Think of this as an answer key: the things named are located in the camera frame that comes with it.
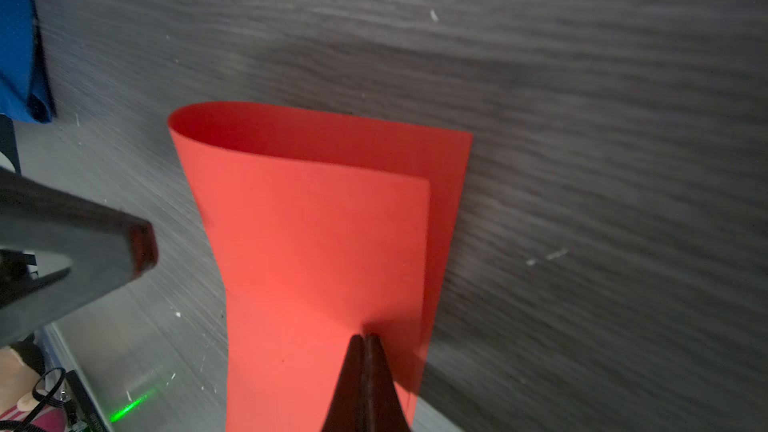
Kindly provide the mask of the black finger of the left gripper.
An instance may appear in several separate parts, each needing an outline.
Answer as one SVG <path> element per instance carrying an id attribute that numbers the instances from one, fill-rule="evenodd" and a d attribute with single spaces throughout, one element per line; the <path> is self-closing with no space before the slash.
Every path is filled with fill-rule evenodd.
<path id="1" fill-rule="evenodd" d="M 142 218 L 1 172 L 1 343 L 140 278 L 159 261 Z"/>

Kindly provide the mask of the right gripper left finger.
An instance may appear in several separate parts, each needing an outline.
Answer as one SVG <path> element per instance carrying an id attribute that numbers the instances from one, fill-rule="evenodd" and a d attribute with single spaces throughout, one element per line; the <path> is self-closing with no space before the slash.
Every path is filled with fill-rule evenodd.
<path id="1" fill-rule="evenodd" d="M 364 338 L 353 336 L 348 344 L 334 394 L 322 426 L 323 432 L 365 430 L 363 407 Z"/>

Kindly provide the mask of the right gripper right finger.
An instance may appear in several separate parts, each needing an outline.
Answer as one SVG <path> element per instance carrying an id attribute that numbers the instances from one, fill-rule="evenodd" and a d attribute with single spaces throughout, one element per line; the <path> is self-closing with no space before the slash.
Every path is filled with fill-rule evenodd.
<path id="1" fill-rule="evenodd" d="M 364 337 L 364 430 L 410 431 L 384 347 L 375 335 Z"/>

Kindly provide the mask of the red square paper sheet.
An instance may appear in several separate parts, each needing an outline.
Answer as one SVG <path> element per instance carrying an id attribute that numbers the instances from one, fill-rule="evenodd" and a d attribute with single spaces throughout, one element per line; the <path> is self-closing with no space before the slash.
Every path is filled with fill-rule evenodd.
<path id="1" fill-rule="evenodd" d="M 378 336 L 412 421 L 472 135 L 247 102 L 168 127 L 226 295 L 230 431 L 318 431 Z"/>

